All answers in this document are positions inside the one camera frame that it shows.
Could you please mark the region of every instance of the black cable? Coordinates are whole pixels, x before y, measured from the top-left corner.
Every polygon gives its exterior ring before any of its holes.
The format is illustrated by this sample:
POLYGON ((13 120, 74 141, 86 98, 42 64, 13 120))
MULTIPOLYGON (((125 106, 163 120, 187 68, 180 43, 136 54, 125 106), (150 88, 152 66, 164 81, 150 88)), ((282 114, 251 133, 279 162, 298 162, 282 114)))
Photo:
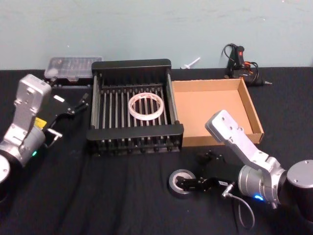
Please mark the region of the black cable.
POLYGON ((227 48, 227 47, 232 47, 232 48, 234 48, 234 47, 235 47, 235 44, 233 44, 233 43, 227 44, 226 46, 224 46, 223 52, 224 52, 225 56, 226 56, 228 59, 230 59, 232 62, 234 62, 234 63, 236 64, 236 62, 235 62, 232 58, 230 58, 229 55, 227 55, 227 53, 226 53, 226 48, 227 48))
POLYGON ((254 85, 256 83, 256 81, 259 79, 259 66, 256 62, 245 61, 245 63, 249 63, 249 64, 253 65, 256 69, 256 74, 255 74, 253 80, 249 81, 250 85, 254 85))

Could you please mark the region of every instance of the light blue wall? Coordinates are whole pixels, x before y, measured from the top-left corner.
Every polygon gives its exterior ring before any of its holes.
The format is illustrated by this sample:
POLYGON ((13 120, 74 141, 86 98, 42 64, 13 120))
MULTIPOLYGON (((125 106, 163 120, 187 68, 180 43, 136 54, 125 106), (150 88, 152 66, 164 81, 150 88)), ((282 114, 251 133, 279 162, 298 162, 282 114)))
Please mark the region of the light blue wall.
POLYGON ((223 46, 269 66, 313 64, 311 0, 0 0, 0 69, 44 69, 52 56, 168 58, 224 67, 223 46))

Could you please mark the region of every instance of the roll of tape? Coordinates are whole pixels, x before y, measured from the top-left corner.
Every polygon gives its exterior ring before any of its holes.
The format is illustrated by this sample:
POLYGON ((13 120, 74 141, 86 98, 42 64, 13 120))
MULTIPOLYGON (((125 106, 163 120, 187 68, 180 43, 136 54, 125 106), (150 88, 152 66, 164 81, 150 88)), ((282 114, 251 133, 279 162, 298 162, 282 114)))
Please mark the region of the roll of tape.
POLYGON ((144 93, 138 93, 136 95, 134 95, 128 102, 128 110, 129 113, 136 119, 138 120, 142 120, 142 121, 150 121, 153 119, 158 118, 159 116, 161 116, 161 114, 163 113, 164 110, 164 102, 161 99, 160 96, 153 94, 153 93, 149 93, 149 92, 144 92, 144 93), (157 111, 155 111, 152 114, 140 114, 137 113, 134 108, 133 105, 140 99, 153 99, 155 100, 158 104, 159 104, 159 109, 157 111))

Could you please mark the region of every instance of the black table surface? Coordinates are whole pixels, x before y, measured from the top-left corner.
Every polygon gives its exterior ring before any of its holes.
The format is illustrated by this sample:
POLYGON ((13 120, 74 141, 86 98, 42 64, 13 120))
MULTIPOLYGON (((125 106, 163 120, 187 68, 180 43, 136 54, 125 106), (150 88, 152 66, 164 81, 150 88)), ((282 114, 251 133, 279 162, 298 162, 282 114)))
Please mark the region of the black table surface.
MULTIPOLYGON (((18 81, 28 73, 43 78, 44 71, 0 71, 1 136, 12 121, 18 81)), ((173 70, 172 78, 214 79, 223 74, 222 69, 173 70)), ((248 89, 265 132, 258 147, 285 169, 312 159, 313 69, 262 68, 261 75, 273 85, 248 89)), ((87 88, 56 88, 53 94, 75 104, 86 91, 91 93, 87 88)), ((313 234, 313 224, 296 209, 273 210, 246 198, 256 217, 255 228, 246 231, 231 200, 223 200, 215 190, 185 200, 170 194, 169 175, 180 168, 197 170, 199 152, 211 149, 238 162, 226 147, 92 157, 86 152, 89 118, 90 110, 58 123, 62 141, 49 150, 40 149, 24 169, 12 203, 0 212, 1 235, 313 234)), ((248 214, 244 219, 250 222, 248 214)))

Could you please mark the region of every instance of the brown cardboard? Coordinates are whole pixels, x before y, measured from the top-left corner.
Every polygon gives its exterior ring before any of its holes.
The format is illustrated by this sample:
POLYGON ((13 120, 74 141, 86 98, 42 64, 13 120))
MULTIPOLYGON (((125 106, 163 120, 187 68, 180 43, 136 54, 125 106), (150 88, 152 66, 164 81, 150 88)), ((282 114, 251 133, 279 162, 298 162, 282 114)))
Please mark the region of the brown cardboard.
POLYGON ((172 84, 178 119, 184 125, 182 146, 217 145, 204 125, 222 109, 234 117, 253 143, 261 141, 264 132, 242 79, 174 81, 172 84))

